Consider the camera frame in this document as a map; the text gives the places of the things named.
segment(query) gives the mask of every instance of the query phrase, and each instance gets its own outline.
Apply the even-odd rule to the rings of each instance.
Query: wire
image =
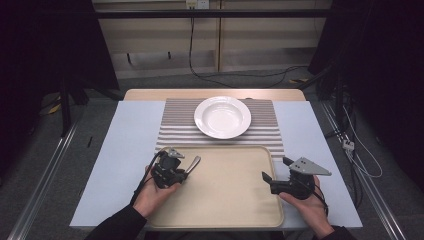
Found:
[[[315,187],[320,191],[321,196],[318,193],[316,193],[315,191],[312,192],[312,194],[314,194],[315,197],[317,197],[322,202],[322,204],[324,204],[325,215],[327,215],[327,217],[328,217],[328,205],[325,202],[324,193],[322,192],[321,188],[318,185],[315,185]]]
[[[146,182],[148,182],[150,179],[152,179],[153,177],[149,177],[147,180],[146,180]]]
[[[350,117],[349,117],[349,114],[347,113],[347,110],[346,110],[346,108],[345,107],[343,107],[343,110],[345,111],[345,113],[346,113],[346,117],[347,117],[347,120],[349,121],[349,124],[350,124],[350,126],[351,126],[351,128],[352,128],[352,132],[353,132],[353,134],[354,134],[354,136],[356,137],[356,139],[358,140],[358,142],[362,145],[362,147],[364,147],[364,149],[368,152],[368,154],[372,157],[372,159],[375,161],[375,163],[377,164],[377,166],[378,166],[378,168],[380,169],[380,173],[378,174],[378,175],[372,175],[372,174],[369,174],[368,173],[368,171],[365,169],[365,168],[362,168],[361,166],[359,166],[359,164],[355,161],[355,159],[354,159],[354,156],[357,156],[357,157],[359,157],[358,156],[358,154],[356,154],[356,153],[352,153],[352,150],[348,150],[348,149],[345,149],[345,153],[346,153],[346,155],[347,155],[347,157],[349,158],[349,160],[353,163],[353,164],[355,164],[356,165],[356,167],[358,167],[358,169],[361,171],[361,172],[363,172],[366,176],[368,176],[368,177],[372,177],[372,178],[378,178],[378,177],[381,177],[382,175],[383,175],[383,169],[381,168],[381,166],[380,166],[380,164],[378,163],[378,161],[377,161],[377,159],[374,157],[374,155],[368,150],[368,148],[362,143],[362,141],[361,141],[361,139],[359,139],[359,137],[358,137],[358,135],[356,134],[356,131],[354,130],[354,128],[353,128],[353,125],[352,125],[352,121],[350,120]]]
[[[347,105],[347,108],[349,109],[349,115],[353,115],[353,99],[350,95],[347,96],[347,98],[345,98],[345,96],[343,96],[343,106]],[[339,126],[336,130],[333,130],[329,133],[324,134],[324,137],[326,139],[330,138],[330,137],[334,137],[334,136],[338,136],[343,134],[344,132],[346,132],[349,129],[349,124],[347,122],[346,119],[343,119],[342,121],[342,126]]]
[[[368,25],[368,22],[369,22],[369,18],[371,16],[372,9],[374,8],[374,3],[375,3],[375,0],[372,0],[370,6],[368,8],[368,13],[367,13],[367,15],[365,17],[364,25],[363,25],[363,28],[361,29],[361,33],[360,33],[360,37],[359,37],[357,46],[360,46],[361,43],[362,43],[362,40],[364,39],[365,30],[367,28],[367,25]]]
[[[314,1],[314,10],[317,8],[317,0]],[[314,17],[314,28],[315,28],[315,35],[317,37],[317,40],[319,40],[318,30],[317,30],[317,24],[316,24],[317,18]]]
[[[292,67],[289,67],[289,68],[287,68],[286,70],[284,70],[284,71],[282,71],[282,72],[278,72],[278,73],[270,73],[270,74],[264,74],[264,75],[239,74],[239,73],[218,73],[218,74],[209,74],[209,75],[199,75],[199,74],[198,74],[198,73],[194,70],[193,65],[192,65],[192,57],[191,57],[191,56],[192,56],[192,51],[193,51],[193,35],[194,35],[194,18],[191,18],[190,48],[189,48],[189,55],[188,55],[188,56],[189,56],[189,57],[188,57],[188,59],[189,59],[189,66],[190,66],[190,71],[191,71],[191,73],[192,73],[194,76],[198,77],[199,79],[201,79],[201,80],[203,80],[203,81],[207,81],[207,82],[212,82],[212,83],[220,84],[220,85],[222,85],[222,86],[229,87],[229,88],[237,88],[237,87],[234,87],[234,86],[231,86],[231,85],[228,85],[228,84],[225,84],[225,83],[222,83],[222,82],[216,81],[216,80],[211,80],[211,79],[208,79],[208,78],[211,78],[211,77],[223,77],[223,76],[238,76],[238,77],[258,77],[258,78],[265,78],[265,77],[273,77],[273,76],[283,75],[283,78],[282,78],[281,80],[279,80],[278,82],[276,82],[276,83],[274,83],[274,84],[271,84],[271,85],[269,85],[269,86],[263,87],[263,88],[271,88],[271,87],[274,87],[274,86],[276,86],[277,84],[279,84],[279,83],[283,82],[283,81],[284,81],[284,79],[285,79],[285,77],[286,77],[286,74],[287,74],[288,72],[294,71],[294,70],[299,69],[299,68],[307,68],[307,67],[308,67],[308,66],[292,66]]]
[[[353,130],[356,131],[356,115],[355,113],[352,113],[352,117],[351,119],[353,120]],[[350,138],[352,142],[355,142],[355,135],[352,133],[352,136]],[[352,150],[352,155],[353,155],[353,160],[355,160],[355,149]],[[363,190],[362,190],[362,185],[360,184],[359,181],[359,176],[357,174],[357,172],[355,172],[355,165],[349,161],[350,163],[350,177],[352,180],[352,185],[353,185],[353,192],[354,192],[354,204],[355,204],[355,208],[358,209],[361,204],[362,204],[362,200],[363,200]]]

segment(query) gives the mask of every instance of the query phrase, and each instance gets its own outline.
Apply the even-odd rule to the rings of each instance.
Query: wrist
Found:
[[[150,212],[143,204],[134,204],[133,208],[140,213],[141,216],[147,218],[150,215]]]

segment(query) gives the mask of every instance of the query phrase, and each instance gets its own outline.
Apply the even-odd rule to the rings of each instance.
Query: table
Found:
[[[301,91],[291,89],[129,90],[125,100],[118,105],[70,225],[80,228],[94,227],[128,204],[141,178],[139,169],[148,164],[153,154],[166,98],[207,98],[217,95],[273,100],[286,156],[292,159],[309,158],[333,173],[330,177],[320,178],[322,190],[330,206],[330,223],[348,228],[362,227],[309,102],[305,101]],[[144,157],[146,162],[141,162],[140,156],[148,156]],[[288,168],[282,162],[274,162],[274,168],[277,179],[287,179]],[[289,204],[282,204],[285,221],[272,230],[305,228],[306,224],[297,210]]]

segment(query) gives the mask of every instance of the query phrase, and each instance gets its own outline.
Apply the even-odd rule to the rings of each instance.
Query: handheld controller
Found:
[[[168,188],[177,182],[183,183],[200,161],[200,157],[196,156],[191,166],[184,170],[178,169],[178,166],[181,164],[179,158],[185,158],[185,156],[174,148],[170,148],[168,152],[163,151],[159,157],[159,161],[153,166],[151,174],[156,185],[162,189]]]
[[[290,169],[290,178],[288,181],[272,180],[268,174],[262,172],[262,179],[269,184],[272,194],[286,192],[297,199],[304,200],[315,191],[313,175],[331,175],[330,171],[306,158],[293,161],[287,157],[283,157],[283,163]]]

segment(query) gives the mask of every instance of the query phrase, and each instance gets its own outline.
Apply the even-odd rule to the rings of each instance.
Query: white plate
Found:
[[[252,117],[249,108],[232,97],[208,98],[197,106],[194,121],[204,134],[229,139],[244,133]]]

